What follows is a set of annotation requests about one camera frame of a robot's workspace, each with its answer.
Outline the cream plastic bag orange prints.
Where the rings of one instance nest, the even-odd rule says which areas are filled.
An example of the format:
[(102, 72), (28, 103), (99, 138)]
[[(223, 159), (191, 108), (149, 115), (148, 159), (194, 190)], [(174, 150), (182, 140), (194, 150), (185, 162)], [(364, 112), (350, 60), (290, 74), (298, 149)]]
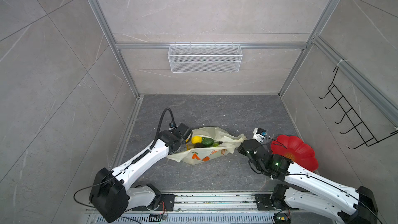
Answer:
[(244, 140), (244, 134), (232, 136), (219, 127), (203, 127), (193, 130), (193, 137), (186, 144), (185, 151), (168, 155), (167, 158), (197, 165), (233, 153)]

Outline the light green bumpy fake fruit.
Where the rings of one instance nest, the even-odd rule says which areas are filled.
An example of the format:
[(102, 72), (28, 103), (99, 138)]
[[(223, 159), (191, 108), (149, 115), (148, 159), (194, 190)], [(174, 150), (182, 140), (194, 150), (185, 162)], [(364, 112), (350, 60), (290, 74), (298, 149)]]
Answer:
[(202, 144), (206, 147), (211, 147), (214, 144), (214, 140), (211, 138), (202, 138)]

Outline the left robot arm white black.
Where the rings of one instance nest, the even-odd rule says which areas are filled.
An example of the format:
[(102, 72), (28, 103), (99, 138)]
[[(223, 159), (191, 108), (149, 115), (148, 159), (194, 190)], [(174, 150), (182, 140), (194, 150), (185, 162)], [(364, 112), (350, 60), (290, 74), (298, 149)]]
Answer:
[(161, 193), (155, 186), (131, 186), (154, 164), (176, 152), (191, 137), (192, 130), (182, 123), (176, 128), (160, 132), (145, 149), (127, 162), (111, 170), (99, 170), (89, 201), (108, 223), (133, 208), (157, 209)]

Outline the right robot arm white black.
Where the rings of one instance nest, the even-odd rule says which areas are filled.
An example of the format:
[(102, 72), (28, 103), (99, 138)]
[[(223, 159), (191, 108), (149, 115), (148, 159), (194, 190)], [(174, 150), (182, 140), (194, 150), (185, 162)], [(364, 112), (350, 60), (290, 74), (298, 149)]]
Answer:
[(243, 141), (238, 151), (248, 158), (255, 173), (282, 182), (270, 197), (273, 207), (283, 211), (303, 209), (339, 224), (381, 223), (370, 189), (355, 189), (324, 178), (288, 158), (269, 153), (256, 139)]

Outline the red flower-shaped plate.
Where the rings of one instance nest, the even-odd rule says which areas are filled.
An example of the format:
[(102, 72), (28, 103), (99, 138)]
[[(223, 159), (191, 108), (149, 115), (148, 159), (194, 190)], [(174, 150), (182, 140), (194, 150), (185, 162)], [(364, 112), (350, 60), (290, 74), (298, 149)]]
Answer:
[(271, 142), (271, 150), (273, 154), (286, 157), (312, 172), (319, 168), (315, 151), (299, 137), (280, 135)]

